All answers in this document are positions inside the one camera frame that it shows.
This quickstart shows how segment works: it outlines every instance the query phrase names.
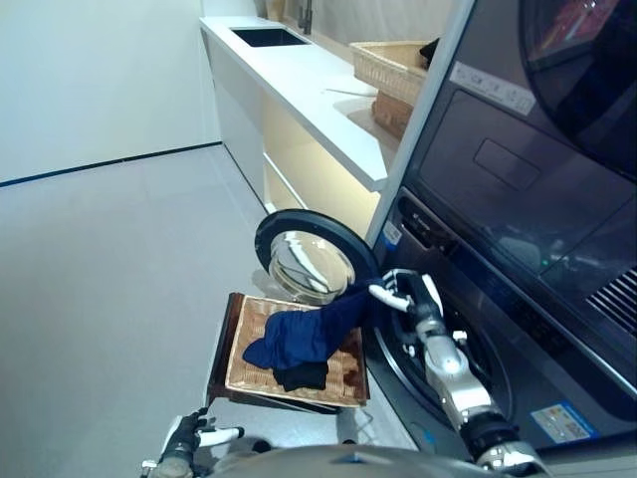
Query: blue towel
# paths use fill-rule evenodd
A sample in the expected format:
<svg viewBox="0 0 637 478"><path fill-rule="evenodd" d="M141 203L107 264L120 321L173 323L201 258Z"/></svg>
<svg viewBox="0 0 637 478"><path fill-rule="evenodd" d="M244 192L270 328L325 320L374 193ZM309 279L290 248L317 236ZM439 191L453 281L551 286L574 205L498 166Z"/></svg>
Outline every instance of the blue towel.
<svg viewBox="0 0 637 478"><path fill-rule="evenodd" d="M286 369L306 361L327 361L338 350L349 331L374 326L388 314L374 299L364 281L347 288L342 296L313 311L285 311L272 314L262 339L251 343L243 359L260 368Z"/></svg>

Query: label sticker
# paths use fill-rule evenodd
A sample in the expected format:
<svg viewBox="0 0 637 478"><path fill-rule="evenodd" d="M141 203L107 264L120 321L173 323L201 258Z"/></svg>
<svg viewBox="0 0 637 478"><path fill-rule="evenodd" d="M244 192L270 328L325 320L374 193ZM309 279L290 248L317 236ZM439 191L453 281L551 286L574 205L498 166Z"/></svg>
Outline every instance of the label sticker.
<svg viewBox="0 0 637 478"><path fill-rule="evenodd" d="M531 416L555 443L570 443L598 436L590 423L565 401L533 411Z"/></svg>
<svg viewBox="0 0 637 478"><path fill-rule="evenodd" d="M533 93L526 88L476 70L464 63L456 62L449 80L524 116L528 115L535 105Z"/></svg>
<svg viewBox="0 0 637 478"><path fill-rule="evenodd" d="M402 237L402 232L394 226L391 222L385 222L385 225L382 228L382 236L385 242L385 245L390 250L396 248L398 243L400 242L400 238Z"/></svg>

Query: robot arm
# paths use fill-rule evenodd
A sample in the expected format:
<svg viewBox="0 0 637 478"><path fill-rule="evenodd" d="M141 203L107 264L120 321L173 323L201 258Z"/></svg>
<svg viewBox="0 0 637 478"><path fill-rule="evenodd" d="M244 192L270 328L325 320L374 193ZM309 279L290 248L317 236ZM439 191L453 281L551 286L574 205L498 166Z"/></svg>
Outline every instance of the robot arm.
<svg viewBox="0 0 637 478"><path fill-rule="evenodd" d="M211 447L228 443L244 435L244 429L216 428L214 418L203 418L208 408L200 408L188 416L177 416L168 430L159 463L145 460L141 464L141 478L192 478L206 475L193 463L194 452L199 447Z"/></svg>
<svg viewBox="0 0 637 478"><path fill-rule="evenodd" d="M476 464L511 476L550 476L472 374L467 357L445 327L442 302L431 277L395 269L383 280L385 288L370 286L370 294L413 321L424 347L427 382L438 393L443 410Z"/></svg>

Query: floor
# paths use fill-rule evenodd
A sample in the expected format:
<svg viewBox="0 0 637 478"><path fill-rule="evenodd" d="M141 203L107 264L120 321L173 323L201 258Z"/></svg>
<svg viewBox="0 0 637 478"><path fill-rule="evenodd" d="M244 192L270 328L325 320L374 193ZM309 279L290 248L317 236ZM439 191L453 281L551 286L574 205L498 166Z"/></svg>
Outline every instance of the floor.
<svg viewBox="0 0 637 478"><path fill-rule="evenodd" d="M264 215L222 146L0 188L3 475L137 476L156 458L202 403L228 294L272 287L253 249ZM371 394L339 417L213 412L276 446L409 446Z"/></svg>

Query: laundry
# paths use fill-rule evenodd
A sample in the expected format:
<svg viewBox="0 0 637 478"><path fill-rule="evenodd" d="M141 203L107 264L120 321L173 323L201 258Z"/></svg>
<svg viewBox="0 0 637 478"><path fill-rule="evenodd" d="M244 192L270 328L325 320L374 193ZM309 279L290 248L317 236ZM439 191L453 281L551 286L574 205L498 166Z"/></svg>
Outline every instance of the laundry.
<svg viewBox="0 0 637 478"><path fill-rule="evenodd" d="M292 368L275 368L273 370L275 380L283 386L285 391L297 388L311 388L313 390L325 390L327 379L326 361L308 361Z"/></svg>
<svg viewBox="0 0 637 478"><path fill-rule="evenodd" d="M434 40L431 43L428 43L424 47L420 49L420 55L425 59L425 69L428 69L431 65L432 60L434 59L434 55L436 53L436 48L438 48L439 38Z"/></svg>
<svg viewBox="0 0 637 478"><path fill-rule="evenodd" d="M265 336L246 348L243 359L260 368L278 369L327 361L349 331L363 325L374 326L388 314L386 306L367 292L367 286L374 283L377 281L353 284L320 309L272 314Z"/></svg>

